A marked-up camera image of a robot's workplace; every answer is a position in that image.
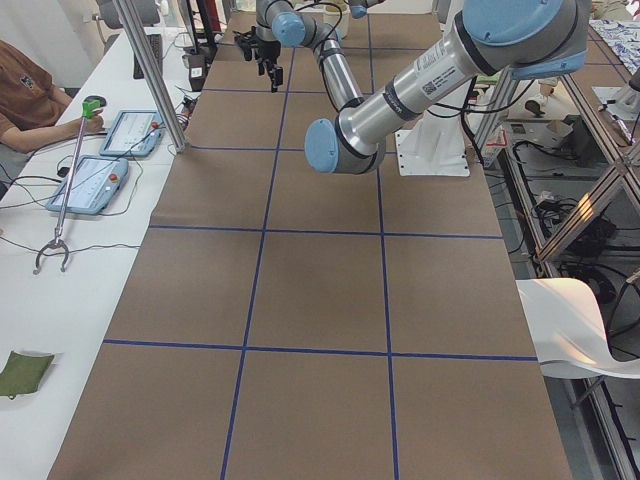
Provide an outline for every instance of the keyboard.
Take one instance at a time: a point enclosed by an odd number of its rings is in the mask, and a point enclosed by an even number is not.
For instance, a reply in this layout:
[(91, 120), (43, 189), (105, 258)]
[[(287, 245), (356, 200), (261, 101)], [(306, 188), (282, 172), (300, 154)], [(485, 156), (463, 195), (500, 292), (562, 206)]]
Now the keyboard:
[[(153, 56), (156, 59), (156, 62), (158, 62), (160, 73), (162, 73), (162, 35), (159, 33), (152, 33), (147, 35), (147, 40), (149, 40), (149, 45), (151, 45)], [(133, 55), (133, 78), (135, 78), (136, 80), (139, 78), (144, 78), (142, 67), (140, 66), (140, 62), (138, 62), (135, 54)]]

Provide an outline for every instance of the person's hand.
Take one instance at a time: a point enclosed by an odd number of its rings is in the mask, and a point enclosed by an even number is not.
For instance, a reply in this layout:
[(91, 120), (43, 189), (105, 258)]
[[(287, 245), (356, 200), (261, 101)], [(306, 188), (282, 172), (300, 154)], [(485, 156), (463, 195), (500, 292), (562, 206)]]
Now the person's hand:
[(104, 125), (104, 119), (100, 116), (102, 110), (94, 110), (93, 113), (93, 117), (87, 120), (87, 132), (98, 133)]

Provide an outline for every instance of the brown shirt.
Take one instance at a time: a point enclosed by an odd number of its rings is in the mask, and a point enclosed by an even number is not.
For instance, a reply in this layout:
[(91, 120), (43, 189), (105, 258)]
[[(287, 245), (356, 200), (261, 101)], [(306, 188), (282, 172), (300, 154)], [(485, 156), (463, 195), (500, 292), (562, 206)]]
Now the brown shirt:
[(0, 40), (0, 135), (54, 125), (64, 107), (49, 98), (51, 88), (48, 72)]

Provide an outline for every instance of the blue end cap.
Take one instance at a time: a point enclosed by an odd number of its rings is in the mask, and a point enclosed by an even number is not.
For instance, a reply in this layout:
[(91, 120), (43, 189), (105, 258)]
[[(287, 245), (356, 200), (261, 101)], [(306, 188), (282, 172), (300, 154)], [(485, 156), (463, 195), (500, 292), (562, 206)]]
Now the blue end cap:
[(587, 51), (576, 53), (568, 57), (539, 63), (528, 67), (514, 68), (511, 77), (514, 80), (534, 80), (536, 78), (559, 77), (566, 73), (575, 72), (582, 68), (587, 59)]
[(314, 170), (321, 173), (335, 172), (340, 147), (333, 122), (321, 118), (309, 126), (304, 138), (304, 154)]
[(367, 14), (367, 9), (364, 5), (353, 5), (350, 9), (352, 18), (362, 18)]
[(282, 12), (271, 22), (271, 31), (285, 47), (296, 47), (302, 43), (305, 28), (302, 19), (294, 12)]
[(474, 40), (513, 45), (532, 37), (558, 14), (563, 0), (484, 0), (464, 2), (462, 19)]

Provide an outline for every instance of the person's arm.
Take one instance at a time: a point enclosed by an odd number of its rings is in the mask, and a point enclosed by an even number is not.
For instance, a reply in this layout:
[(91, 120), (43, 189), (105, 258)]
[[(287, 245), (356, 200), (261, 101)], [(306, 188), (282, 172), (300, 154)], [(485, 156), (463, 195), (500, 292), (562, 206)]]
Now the person's arm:
[[(77, 118), (62, 125), (24, 131), (18, 127), (11, 127), (0, 135), (0, 142), (21, 153), (32, 152), (46, 145), (77, 136), (80, 132), (80, 120)], [(87, 133), (99, 132), (102, 130), (102, 124), (102, 117), (95, 115), (87, 122)]]
[(49, 91), (49, 98), (56, 103), (59, 103), (64, 108), (67, 108), (71, 101), (73, 100), (69, 95), (67, 95), (64, 91), (60, 90), (55, 85), (51, 85), (51, 90)]

